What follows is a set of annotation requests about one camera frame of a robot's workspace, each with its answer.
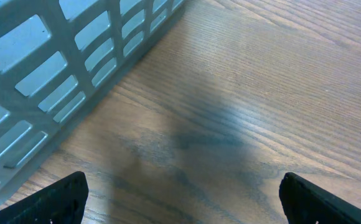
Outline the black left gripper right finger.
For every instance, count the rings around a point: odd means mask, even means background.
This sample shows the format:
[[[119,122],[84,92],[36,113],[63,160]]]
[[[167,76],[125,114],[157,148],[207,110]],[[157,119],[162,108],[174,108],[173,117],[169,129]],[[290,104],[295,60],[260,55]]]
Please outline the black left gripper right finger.
[[[293,173],[285,173],[279,198],[289,224],[361,224],[361,209]]]

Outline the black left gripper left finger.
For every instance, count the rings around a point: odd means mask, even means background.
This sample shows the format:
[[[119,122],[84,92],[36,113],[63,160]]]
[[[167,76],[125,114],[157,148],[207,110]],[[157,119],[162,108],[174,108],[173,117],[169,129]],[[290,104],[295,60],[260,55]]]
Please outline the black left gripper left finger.
[[[0,210],[0,224],[81,224],[88,198],[83,172],[74,172]]]

